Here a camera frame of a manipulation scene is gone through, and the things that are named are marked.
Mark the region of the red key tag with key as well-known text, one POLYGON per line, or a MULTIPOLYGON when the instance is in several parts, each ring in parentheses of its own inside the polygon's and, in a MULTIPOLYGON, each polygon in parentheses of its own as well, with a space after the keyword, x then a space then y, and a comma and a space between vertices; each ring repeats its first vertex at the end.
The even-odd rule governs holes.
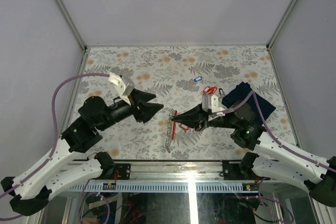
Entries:
POLYGON ((180 124, 179 127, 183 129, 184 131, 188 131, 190 128, 184 124, 180 124))

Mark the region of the metal key holder red handle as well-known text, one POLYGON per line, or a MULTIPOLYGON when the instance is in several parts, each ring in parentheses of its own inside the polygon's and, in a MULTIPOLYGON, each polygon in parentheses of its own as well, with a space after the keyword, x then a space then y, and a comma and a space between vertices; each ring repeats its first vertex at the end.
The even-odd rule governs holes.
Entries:
POLYGON ((171 152, 171 143, 173 141, 172 135, 173 135, 173 127, 174 127, 174 121, 171 120, 173 116, 177 115, 176 110, 171 110, 169 114, 169 122, 167 125, 167 132, 166 132, 166 140, 165 140, 165 149, 167 150, 168 153, 171 152))

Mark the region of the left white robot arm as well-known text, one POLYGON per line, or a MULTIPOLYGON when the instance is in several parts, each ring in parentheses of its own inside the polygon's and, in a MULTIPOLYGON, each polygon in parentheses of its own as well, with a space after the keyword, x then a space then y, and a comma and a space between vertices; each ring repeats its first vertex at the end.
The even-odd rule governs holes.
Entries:
POLYGON ((116 164, 107 152, 98 152, 79 167, 65 172, 61 169, 101 141, 101 131, 131 116, 140 123, 152 119, 164 107, 152 102, 155 97, 155 94, 134 89, 130 103, 116 98, 110 106, 102 97, 89 97, 78 110, 80 116, 62 133, 55 148, 20 176, 1 180, 2 188, 12 196, 9 202, 12 211, 31 216, 80 182, 112 178, 116 164))

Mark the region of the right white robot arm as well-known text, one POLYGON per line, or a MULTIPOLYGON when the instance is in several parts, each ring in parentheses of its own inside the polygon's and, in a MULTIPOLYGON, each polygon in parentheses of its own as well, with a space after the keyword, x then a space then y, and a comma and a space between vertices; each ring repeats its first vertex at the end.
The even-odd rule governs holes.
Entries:
POLYGON ((239 164, 243 178, 275 179, 302 189, 321 204, 335 207, 335 157, 320 157, 281 142, 266 125, 254 122, 254 117, 248 104, 225 110, 216 101, 204 101, 173 116, 172 121, 196 131, 208 127, 232 129, 234 143, 249 150, 239 164))

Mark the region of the red key tags bunch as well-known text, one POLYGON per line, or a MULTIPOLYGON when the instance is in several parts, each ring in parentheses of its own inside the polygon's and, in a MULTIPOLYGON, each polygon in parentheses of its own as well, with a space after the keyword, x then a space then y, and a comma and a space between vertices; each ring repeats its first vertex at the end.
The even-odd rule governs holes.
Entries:
POLYGON ((214 94, 216 91, 217 91, 217 87, 216 87, 216 86, 213 86, 213 87, 206 86, 206 87, 203 89, 202 92, 203 92, 204 94, 214 94))

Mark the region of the dark blue cloth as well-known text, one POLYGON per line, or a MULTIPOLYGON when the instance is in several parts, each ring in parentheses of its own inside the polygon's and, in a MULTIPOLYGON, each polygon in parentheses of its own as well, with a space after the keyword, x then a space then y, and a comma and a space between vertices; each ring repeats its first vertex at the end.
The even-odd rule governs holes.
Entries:
MULTIPOLYGON (((249 95, 252 91, 252 88, 249 83, 241 82, 236 86, 229 94, 225 95, 222 98, 222 105, 230 108, 236 102, 242 102, 245 97, 249 95)), ((264 120, 267 120, 269 116, 276 109, 270 102, 262 98, 260 95, 256 94, 257 101, 260 107, 260 110, 263 114, 264 120)), ((253 95, 248 99, 247 104, 251 107, 252 111, 256 114, 254 121, 258 124, 262 124, 262 119, 258 112, 257 106, 255 104, 255 100, 253 95)))

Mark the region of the blue key tag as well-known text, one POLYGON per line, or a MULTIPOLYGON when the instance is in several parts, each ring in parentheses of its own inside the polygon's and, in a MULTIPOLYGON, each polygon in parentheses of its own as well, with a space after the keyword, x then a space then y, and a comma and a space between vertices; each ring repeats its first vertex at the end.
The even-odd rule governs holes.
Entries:
POLYGON ((198 77, 196 77, 196 78, 194 79, 195 82, 199 82, 199 81, 201 81, 201 80, 202 80, 202 76, 198 76, 198 77))

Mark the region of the aluminium front rail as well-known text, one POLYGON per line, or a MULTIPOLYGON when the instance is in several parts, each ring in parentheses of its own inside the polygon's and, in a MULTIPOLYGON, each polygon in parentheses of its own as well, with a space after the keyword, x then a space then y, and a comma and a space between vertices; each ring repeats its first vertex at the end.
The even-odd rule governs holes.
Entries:
POLYGON ((240 161, 141 161, 115 160, 128 164, 129 182, 221 182, 253 180, 239 171, 240 161))

